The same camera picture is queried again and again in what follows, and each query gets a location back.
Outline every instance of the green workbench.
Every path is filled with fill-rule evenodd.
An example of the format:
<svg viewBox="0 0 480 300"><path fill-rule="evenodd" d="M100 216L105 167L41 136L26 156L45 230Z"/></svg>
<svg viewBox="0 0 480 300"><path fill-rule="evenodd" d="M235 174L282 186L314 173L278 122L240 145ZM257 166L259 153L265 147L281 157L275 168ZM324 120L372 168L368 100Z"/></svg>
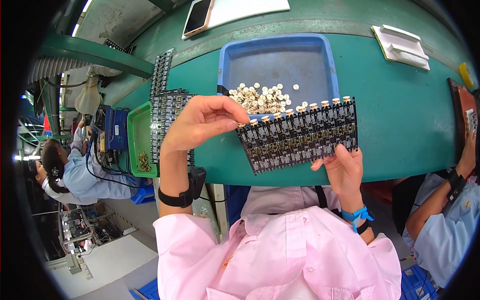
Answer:
<svg viewBox="0 0 480 300"><path fill-rule="evenodd" d="M455 71L430 59L431 71L386 61L376 39L324 34L332 48L341 96L355 96L363 181L388 180L452 166L455 122L447 78ZM168 89L216 95L220 50L170 71ZM116 107L136 108L148 101L150 83L135 89ZM297 165L257 176L235 132L210 139L194 151L195 165L207 170L207 183L305 186L327 184L325 169Z"/></svg>

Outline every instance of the fingernail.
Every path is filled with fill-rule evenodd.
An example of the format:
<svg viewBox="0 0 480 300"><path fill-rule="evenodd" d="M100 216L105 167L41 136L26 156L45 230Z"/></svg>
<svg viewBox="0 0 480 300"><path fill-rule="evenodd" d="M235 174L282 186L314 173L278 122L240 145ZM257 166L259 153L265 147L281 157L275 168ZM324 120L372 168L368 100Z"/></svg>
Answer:
<svg viewBox="0 0 480 300"><path fill-rule="evenodd" d="M234 130L236 127L238 126L238 123L235 122L235 121L232 121L232 122L228 122L227 123L227 129L230 131L230 130Z"/></svg>

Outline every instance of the blue plastic crate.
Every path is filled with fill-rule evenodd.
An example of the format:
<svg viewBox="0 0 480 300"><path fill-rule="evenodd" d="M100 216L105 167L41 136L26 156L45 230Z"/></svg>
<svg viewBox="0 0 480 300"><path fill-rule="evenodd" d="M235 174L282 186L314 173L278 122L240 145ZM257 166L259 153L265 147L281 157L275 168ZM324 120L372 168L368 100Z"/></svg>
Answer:
<svg viewBox="0 0 480 300"><path fill-rule="evenodd" d="M160 300L160 297L158 295L158 285L157 285L157 279L154 281L150 282L143 288L138 289L138 291L147 297L148 300ZM137 294L135 294L132 290L129 290L130 294L133 296L134 299L136 300L142 300L142 298L138 297Z"/></svg>
<svg viewBox="0 0 480 300"><path fill-rule="evenodd" d="M292 104L317 103L340 98L332 49L321 34L289 34L255 37L225 44L220 51L218 84L227 90L240 83L255 82L271 88L283 84L282 94L289 94ZM300 89L293 90L298 84ZM260 119L272 114L250 115Z"/></svg>
<svg viewBox="0 0 480 300"><path fill-rule="evenodd" d="M425 271L418 265L402 271L402 296L401 300L418 300L423 299L427 294L430 295L431 300L438 297L435 288L428 278L426 278Z"/></svg>
<svg viewBox="0 0 480 300"><path fill-rule="evenodd" d="M153 185L148 185L146 180L142 180L140 186L142 186L142 188L139 188L137 193L130 197L130 200L135 204L155 202L155 190Z"/></svg>

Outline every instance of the person in pink shirt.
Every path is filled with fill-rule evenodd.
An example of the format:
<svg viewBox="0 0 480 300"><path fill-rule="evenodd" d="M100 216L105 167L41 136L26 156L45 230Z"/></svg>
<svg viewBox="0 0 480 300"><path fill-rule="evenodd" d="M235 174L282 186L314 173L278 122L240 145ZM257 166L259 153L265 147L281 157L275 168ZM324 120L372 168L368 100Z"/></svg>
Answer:
<svg viewBox="0 0 480 300"><path fill-rule="evenodd" d="M396 300L401 269L393 243L374 236L360 193L362 153L342 145L325 165L329 208L309 187L252 187L241 218L217 243L206 218L192 215L187 150L248 124L226 96L195 96L169 129L160 151L158 292L162 300Z"/></svg>

